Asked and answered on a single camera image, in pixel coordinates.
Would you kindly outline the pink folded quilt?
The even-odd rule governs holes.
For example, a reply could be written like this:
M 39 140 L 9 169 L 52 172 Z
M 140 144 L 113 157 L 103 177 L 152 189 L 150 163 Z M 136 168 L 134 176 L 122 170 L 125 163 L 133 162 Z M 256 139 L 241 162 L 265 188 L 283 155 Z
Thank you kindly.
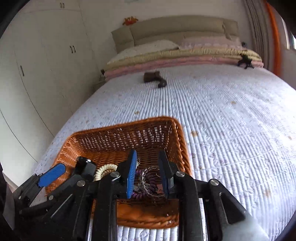
M 130 66 L 121 66 L 116 67 L 111 70 L 106 70 L 104 77 L 106 79 L 112 79 L 119 76 L 137 73 L 152 71 L 154 69 L 158 70 L 165 67 L 175 67 L 175 66 L 184 66 L 184 65 L 200 65 L 200 64 L 228 64 L 228 65 L 237 65 L 238 61 L 242 57 L 230 58 L 230 57 L 214 57 L 214 56 L 194 56 L 194 57 L 182 57 L 176 59 L 159 59 L 154 61 L 149 61 L 146 63 L 138 63 Z

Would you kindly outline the beige folded quilt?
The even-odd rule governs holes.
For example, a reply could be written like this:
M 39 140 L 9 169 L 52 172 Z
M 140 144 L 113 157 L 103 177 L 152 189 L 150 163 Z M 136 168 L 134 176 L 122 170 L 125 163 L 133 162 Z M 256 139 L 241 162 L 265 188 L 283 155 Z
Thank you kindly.
M 234 48 L 214 48 L 202 47 L 193 49 L 163 50 L 152 53 L 145 53 L 132 57 L 125 57 L 119 60 L 112 60 L 104 66 L 104 71 L 110 71 L 119 67 L 133 66 L 161 59 L 177 59 L 187 57 L 221 57 L 239 59 L 241 55 L 246 55 L 249 59 L 263 62 L 262 58 L 252 50 L 239 50 Z

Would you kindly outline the pink pillow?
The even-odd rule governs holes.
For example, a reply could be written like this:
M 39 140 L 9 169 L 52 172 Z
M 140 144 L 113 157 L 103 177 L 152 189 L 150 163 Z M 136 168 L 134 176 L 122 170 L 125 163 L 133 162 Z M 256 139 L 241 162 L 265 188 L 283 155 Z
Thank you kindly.
M 202 36 L 202 37 L 190 37 L 184 39 L 179 44 L 181 49 L 193 49 L 193 48 L 234 48 L 244 49 L 241 45 L 238 37 L 232 37 L 231 40 L 225 36 Z

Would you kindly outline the beige padded headboard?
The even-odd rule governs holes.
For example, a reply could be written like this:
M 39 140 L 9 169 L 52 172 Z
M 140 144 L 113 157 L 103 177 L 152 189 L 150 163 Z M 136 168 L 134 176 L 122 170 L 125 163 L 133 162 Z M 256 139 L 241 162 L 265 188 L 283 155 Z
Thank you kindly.
M 111 33 L 117 53 L 158 40 L 179 44 L 190 37 L 239 38 L 238 23 L 235 20 L 198 15 L 152 18 L 120 27 Z

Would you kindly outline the white wardrobe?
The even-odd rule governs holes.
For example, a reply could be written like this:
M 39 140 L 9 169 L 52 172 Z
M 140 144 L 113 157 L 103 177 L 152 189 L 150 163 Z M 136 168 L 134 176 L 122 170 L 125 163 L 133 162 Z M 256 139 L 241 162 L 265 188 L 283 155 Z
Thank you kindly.
M 29 1 L 1 36 L 1 165 L 20 185 L 91 96 L 99 71 L 79 1 Z

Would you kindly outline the striped curtain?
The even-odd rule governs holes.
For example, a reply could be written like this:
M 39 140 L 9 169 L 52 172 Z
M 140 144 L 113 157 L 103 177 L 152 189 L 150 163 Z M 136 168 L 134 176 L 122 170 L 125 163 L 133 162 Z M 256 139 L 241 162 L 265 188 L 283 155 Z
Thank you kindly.
M 295 32 L 276 5 L 279 1 L 243 1 L 253 49 L 264 66 L 286 82 L 295 82 Z

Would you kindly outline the white floral pillow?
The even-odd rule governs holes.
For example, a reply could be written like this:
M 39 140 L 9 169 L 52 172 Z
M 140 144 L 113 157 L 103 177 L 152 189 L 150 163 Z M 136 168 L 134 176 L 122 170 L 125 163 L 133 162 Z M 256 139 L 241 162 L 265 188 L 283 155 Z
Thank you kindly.
M 138 55 L 148 54 L 148 53 L 155 53 L 159 51 L 167 51 L 167 50 L 177 50 L 179 49 L 179 45 L 169 41 L 169 40 L 157 40 L 150 43 L 134 46 L 127 48 L 113 57 L 107 64 L 114 63 L 116 61 L 135 57 Z

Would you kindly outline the orange plush toy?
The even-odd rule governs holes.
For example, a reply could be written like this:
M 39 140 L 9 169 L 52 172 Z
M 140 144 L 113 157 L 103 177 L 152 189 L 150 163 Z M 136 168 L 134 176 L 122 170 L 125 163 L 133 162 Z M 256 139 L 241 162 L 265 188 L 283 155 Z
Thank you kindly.
M 130 26 L 130 25 L 135 24 L 136 22 L 138 22 L 138 18 L 130 16 L 130 17 L 125 18 L 122 25 L 123 26 Z

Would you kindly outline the white quilted bedspread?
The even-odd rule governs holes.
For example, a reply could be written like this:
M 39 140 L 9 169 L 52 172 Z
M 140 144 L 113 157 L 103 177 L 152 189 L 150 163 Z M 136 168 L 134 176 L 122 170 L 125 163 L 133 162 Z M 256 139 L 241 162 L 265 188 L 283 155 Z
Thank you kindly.
M 181 124 L 192 174 L 219 180 L 271 240 L 295 212 L 295 89 L 262 68 L 188 65 L 161 69 L 167 86 L 143 73 L 109 80 L 56 134 L 36 173 L 81 130 L 156 116 Z

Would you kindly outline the black small tripod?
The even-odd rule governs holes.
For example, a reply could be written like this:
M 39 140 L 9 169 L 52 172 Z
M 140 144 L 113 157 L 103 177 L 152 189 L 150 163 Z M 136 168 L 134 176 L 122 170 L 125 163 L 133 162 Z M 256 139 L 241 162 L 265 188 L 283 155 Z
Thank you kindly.
M 245 54 L 240 54 L 241 59 L 238 61 L 237 66 L 244 65 L 244 69 L 252 68 L 254 69 L 254 66 L 252 65 L 252 60 L 248 58 Z

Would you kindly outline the brown hair brush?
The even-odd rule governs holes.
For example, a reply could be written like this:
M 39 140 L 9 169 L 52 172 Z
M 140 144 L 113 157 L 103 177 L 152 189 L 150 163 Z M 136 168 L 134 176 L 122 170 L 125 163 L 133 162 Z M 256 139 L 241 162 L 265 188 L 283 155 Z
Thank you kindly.
M 144 82 L 145 83 L 153 82 L 153 81 L 159 82 L 158 88 L 163 88 L 163 87 L 166 87 L 166 85 L 167 85 L 167 81 L 161 77 L 159 71 L 144 73 Z

